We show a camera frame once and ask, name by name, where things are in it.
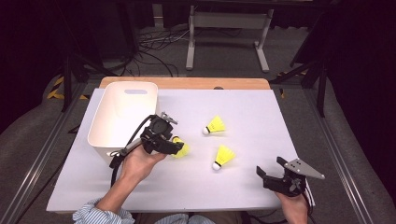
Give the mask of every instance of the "gray floor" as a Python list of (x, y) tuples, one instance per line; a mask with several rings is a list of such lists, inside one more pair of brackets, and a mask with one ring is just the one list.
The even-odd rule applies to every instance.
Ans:
[[(227, 31), (237, 34), (238, 31)], [(178, 68), (180, 77), (263, 77), (273, 79), (279, 72), (289, 71), (289, 63), (307, 35), (305, 29), (279, 29), (270, 30), (264, 45), (270, 72), (264, 74), (252, 48), (252, 43), (259, 33), (257, 31), (243, 30), (238, 37), (229, 37), (218, 31), (203, 31), (197, 36), (195, 64), (192, 71), (185, 70), (187, 55), (186, 40), (180, 39), (176, 43), (162, 50), (151, 50), (149, 53), (161, 58), (164, 62), (173, 64)], [(141, 61), (157, 63), (148, 55), (143, 55)], [(139, 64), (128, 65), (126, 76), (169, 76), (163, 65)], [(91, 94), (99, 86), (100, 75), (92, 76), (84, 87), (84, 94)], [(48, 89), (43, 94), (43, 103), (29, 111), (15, 121), (0, 135), (0, 214), (5, 214), (8, 206), (18, 192), (23, 179), (29, 175), (32, 164), (43, 146), (48, 146), (48, 137), (54, 134), (52, 128), (60, 114), (63, 101), (46, 99), (56, 77), (49, 83)], [(292, 78), (284, 85), (273, 85), (281, 112), (288, 126), (290, 137), (301, 159), (317, 168), (326, 175), (325, 180), (308, 178), (312, 194), (316, 202), (313, 217), (317, 223), (396, 223), (394, 205), (364, 157), (359, 143), (347, 125), (343, 112), (332, 92), (332, 85), (328, 82), (325, 100), (325, 119), (319, 119), (317, 111), (311, 105), (311, 96), (316, 94), (316, 89), (302, 90), (298, 85), (298, 78)], [(285, 97), (280, 97), (279, 88), (284, 89)], [(39, 178), (33, 180), (35, 187), (28, 190), (29, 203), (38, 191), (62, 163), (63, 157), (73, 143), (75, 135), (67, 133), (81, 122), (89, 100), (77, 100), (67, 114), (64, 126), (59, 132), (59, 137), (50, 148), (50, 155), (44, 169), (38, 170)], [(339, 149), (342, 162), (347, 165), (351, 176), (347, 182), (343, 173), (335, 164), (333, 148), (329, 143), (329, 135), (323, 132), (323, 123), (331, 132), (335, 147)], [(20, 223), (71, 223), (71, 216), (46, 212), (49, 197), (53, 191), (56, 176), (45, 187), (44, 191), (35, 199), (35, 202), (21, 219)], [(347, 183), (354, 183), (360, 196), (358, 199), (350, 198)], [(363, 205), (356, 207), (353, 201), (362, 201)], [(362, 208), (369, 214), (362, 220), (357, 215)], [(261, 216), (271, 211), (249, 211), (250, 214)], [(281, 210), (273, 215), (264, 217), (266, 222), (283, 219)]]

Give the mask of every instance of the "striped shirt sleeve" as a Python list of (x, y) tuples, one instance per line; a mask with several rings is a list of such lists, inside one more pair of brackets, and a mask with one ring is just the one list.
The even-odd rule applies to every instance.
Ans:
[(73, 220), (76, 224), (134, 224), (132, 215), (121, 208), (118, 214), (114, 214), (110, 211), (102, 211), (96, 208), (96, 204), (101, 199), (95, 199), (84, 206), (82, 206), (76, 213), (73, 214)]

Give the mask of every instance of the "white table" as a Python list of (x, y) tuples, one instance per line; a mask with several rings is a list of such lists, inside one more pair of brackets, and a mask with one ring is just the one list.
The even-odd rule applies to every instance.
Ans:
[[(104, 89), (92, 95), (76, 140), (53, 191), (48, 211), (73, 212), (109, 189), (112, 170), (92, 148), (87, 136)], [(268, 175), (281, 177), (276, 157), (297, 158), (286, 124), (272, 91), (159, 90), (161, 109), (178, 120), (173, 134), (191, 147), (188, 156), (168, 156), (156, 165), (126, 200), (132, 212), (253, 210), (279, 207), (275, 194), (262, 187), (259, 165)], [(202, 135), (220, 115), (227, 131)], [(220, 144), (236, 157), (218, 172), (211, 165)]]

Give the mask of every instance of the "desk leg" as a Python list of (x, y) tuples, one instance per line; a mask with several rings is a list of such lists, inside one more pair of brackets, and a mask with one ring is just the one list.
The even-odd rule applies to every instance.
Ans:
[(189, 40), (189, 51), (187, 52), (186, 69), (192, 70), (194, 66), (194, 51), (195, 51), (195, 39), (194, 39), (194, 6), (190, 8), (190, 40)]
[(267, 60), (265, 59), (265, 55), (264, 55), (264, 51), (262, 50), (262, 47), (264, 46), (265, 37), (267, 37), (268, 29), (270, 28), (271, 19), (273, 17), (273, 14), (274, 14), (273, 9), (268, 10), (268, 13), (266, 14), (264, 25), (262, 27), (262, 36), (260, 38), (260, 41), (254, 42), (257, 56), (259, 57), (260, 65), (262, 66), (262, 71), (264, 73), (269, 72), (270, 68), (268, 66)]

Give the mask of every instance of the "shuttlecock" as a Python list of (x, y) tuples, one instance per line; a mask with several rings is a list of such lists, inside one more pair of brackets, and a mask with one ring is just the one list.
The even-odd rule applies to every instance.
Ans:
[(185, 142), (183, 142), (178, 136), (173, 137), (172, 142), (173, 143), (178, 143), (178, 142), (184, 143), (183, 148), (181, 150), (179, 150), (177, 154), (172, 154), (173, 157), (182, 158), (189, 153), (190, 146), (187, 145)]
[(232, 160), (235, 157), (235, 153), (224, 145), (221, 145), (218, 150), (215, 162), (213, 162), (212, 168), (219, 170), (224, 163)]
[(215, 116), (210, 123), (203, 129), (204, 134), (225, 131), (225, 125), (219, 116)]

